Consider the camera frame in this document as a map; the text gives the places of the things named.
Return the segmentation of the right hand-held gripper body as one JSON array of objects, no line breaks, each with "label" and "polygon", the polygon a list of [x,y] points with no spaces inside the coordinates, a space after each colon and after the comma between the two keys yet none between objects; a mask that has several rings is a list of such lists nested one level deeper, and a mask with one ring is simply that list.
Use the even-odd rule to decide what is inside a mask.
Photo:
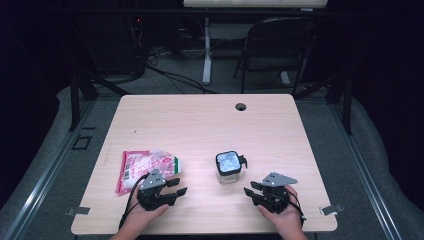
[{"label": "right hand-held gripper body", "polygon": [[296,184],[297,180],[277,172],[269,173],[260,181],[261,192],[265,197],[264,207],[271,213],[281,213],[289,205],[294,205],[290,200],[292,193],[286,185]]}]

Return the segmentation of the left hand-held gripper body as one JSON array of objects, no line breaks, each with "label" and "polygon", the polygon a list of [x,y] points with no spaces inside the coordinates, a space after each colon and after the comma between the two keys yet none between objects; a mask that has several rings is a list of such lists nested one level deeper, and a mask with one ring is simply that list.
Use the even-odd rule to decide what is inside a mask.
[{"label": "left hand-held gripper body", "polygon": [[168,199],[167,195],[162,195],[161,191],[166,186],[166,179],[158,169],[152,170],[139,185],[137,200],[139,204],[147,211],[152,211],[160,206],[173,206],[176,200]]}]

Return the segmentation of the red and white plastic bag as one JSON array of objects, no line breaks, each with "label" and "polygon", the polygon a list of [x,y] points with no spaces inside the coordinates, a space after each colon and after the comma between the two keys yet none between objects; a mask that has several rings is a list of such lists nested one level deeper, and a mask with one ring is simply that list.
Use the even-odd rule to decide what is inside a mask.
[{"label": "red and white plastic bag", "polygon": [[154,169],[158,169],[165,179],[170,179],[181,172],[180,160],[162,150],[124,151],[115,193],[118,196],[129,193],[141,176]]}]

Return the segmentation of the clear jar with black lid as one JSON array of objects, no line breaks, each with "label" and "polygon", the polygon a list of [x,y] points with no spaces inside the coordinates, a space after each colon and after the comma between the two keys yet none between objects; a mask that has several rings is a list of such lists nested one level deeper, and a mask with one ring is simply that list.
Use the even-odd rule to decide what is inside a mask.
[{"label": "clear jar with black lid", "polygon": [[236,182],[241,177],[242,167],[248,168],[247,159],[235,151],[218,153],[215,157],[217,179],[221,184]]}]

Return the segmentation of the person's left hand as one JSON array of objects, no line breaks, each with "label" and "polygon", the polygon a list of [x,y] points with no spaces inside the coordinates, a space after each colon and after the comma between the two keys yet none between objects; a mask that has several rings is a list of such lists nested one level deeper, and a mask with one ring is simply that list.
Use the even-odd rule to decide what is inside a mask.
[{"label": "person's left hand", "polygon": [[153,220],[163,215],[168,208],[168,205],[163,205],[155,210],[147,211],[138,203],[137,197],[133,196],[121,229],[140,235]]}]

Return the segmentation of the person's right hand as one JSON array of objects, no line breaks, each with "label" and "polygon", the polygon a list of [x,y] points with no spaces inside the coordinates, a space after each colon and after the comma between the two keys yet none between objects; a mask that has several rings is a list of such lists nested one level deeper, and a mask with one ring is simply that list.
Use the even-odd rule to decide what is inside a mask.
[{"label": "person's right hand", "polygon": [[288,233],[289,231],[303,231],[301,214],[297,209],[297,192],[289,185],[286,185],[286,188],[292,193],[290,200],[294,205],[289,205],[283,212],[279,214],[271,213],[265,207],[257,206],[259,212],[274,225],[280,236],[282,233]]}]

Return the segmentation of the grey metal clip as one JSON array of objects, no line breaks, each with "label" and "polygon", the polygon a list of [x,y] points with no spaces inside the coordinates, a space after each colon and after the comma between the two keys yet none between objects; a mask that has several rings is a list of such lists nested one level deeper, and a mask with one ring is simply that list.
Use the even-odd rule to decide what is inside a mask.
[{"label": "grey metal clip", "polygon": [[89,213],[90,209],[88,207],[76,207],[76,208],[69,208],[66,212],[67,216],[76,216],[76,215],[87,215]]},{"label": "grey metal clip", "polygon": [[343,210],[344,210],[344,207],[341,204],[335,204],[335,205],[330,205],[330,206],[321,208],[320,212],[324,214],[325,216],[327,216],[327,215],[337,215],[339,212],[342,212]]}]

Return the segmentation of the black metal stand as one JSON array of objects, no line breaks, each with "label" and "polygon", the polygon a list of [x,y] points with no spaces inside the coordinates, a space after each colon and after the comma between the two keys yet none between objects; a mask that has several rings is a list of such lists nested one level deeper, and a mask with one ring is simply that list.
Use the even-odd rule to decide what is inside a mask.
[{"label": "black metal stand", "polygon": [[348,74],[336,73],[333,76],[321,82],[314,83],[305,90],[296,93],[294,98],[296,100],[305,98],[327,85],[330,86],[330,90],[325,96],[325,100],[328,104],[336,104],[341,97],[344,97],[342,108],[342,126],[344,127],[346,133],[351,135],[352,80]]},{"label": "black metal stand", "polygon": [[90,71],[76,71],[70,79],[70,94],[71,94],[71,125],[70,131],[73,131],[80,122],[80,94],[89,100],[95,101],[99,94],[94,87],[94,84],[100,84],[112,92],[124,96],[129,92],[107,81],[105,78]]}]

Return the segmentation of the black folding chair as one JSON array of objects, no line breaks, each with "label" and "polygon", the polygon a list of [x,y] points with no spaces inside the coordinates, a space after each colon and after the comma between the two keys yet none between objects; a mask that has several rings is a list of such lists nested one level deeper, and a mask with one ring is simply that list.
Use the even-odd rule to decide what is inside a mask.
[{"label": "black folding chair", "polygon": [[272,17],[255,23],[247,33],[233,74],[236,77],[241,72],[240,92],[246,90],[247,72],[295,72],[295,94],[318,30],[318,23],[308,17]]}]

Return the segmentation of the dark equipment with red light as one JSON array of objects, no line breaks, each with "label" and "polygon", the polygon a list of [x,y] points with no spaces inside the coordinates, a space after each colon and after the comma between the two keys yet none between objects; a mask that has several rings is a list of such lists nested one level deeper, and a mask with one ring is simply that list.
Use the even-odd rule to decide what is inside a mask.
[{"label": "dark equipment with red light", "polygon": [[139,17],[83,16],[79,24],[87,48],[102,75],[142,74],[143,25]]}]

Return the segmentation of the white desk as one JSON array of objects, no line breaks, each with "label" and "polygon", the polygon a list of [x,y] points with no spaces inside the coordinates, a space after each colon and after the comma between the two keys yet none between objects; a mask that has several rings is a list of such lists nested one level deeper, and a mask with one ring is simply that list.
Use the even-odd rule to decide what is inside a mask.
[{"label": "white desk", "polygon": [[[315,9],[324,9],[328,0],[183,0],[185,8],[194,10],[244,10],[252,12],[254,9],[293,9],[304,12],[313,12]],[[211,83],[212,71],[212,52],[211,40],[235,40],[242,39],[251,24],[248,23],[230,23],[225,20],[218,23],[209,17],[204,18],[205,34],[205,62],[202,83],[209,85]]]}]

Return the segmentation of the aluminium floor rail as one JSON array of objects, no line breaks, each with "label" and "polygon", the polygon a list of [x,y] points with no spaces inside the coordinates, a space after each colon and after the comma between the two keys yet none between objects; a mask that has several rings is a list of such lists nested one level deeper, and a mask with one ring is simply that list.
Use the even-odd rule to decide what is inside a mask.
[{"label": "aluminium floor rail", "polygon": [[82,103],[80,120],[70,131],[70,106],[61,103],[54,122],[22,180],[0,210],[0,240],[21,240],[45,199],[77,131],[95,103]]},{"label": "aluminium floor rail", "polygon": [[341,110],[334,105],[329,105],[329,109],[333,118],[336,121],[336,125],[339,131],[341,132],[353,156],[353,166],[366,192],[371,207],[386,236],[386,239],[403,240],[395,222],[393,221],[392,215],[389,209],[387,208],[385,200],[383,199],[380,191],[378,190],[375,181],[365,163],[365,159],[363,158],[363,155],[361,154],[359,147],[355,142],[354,137],[347,132],[343,125]]}]

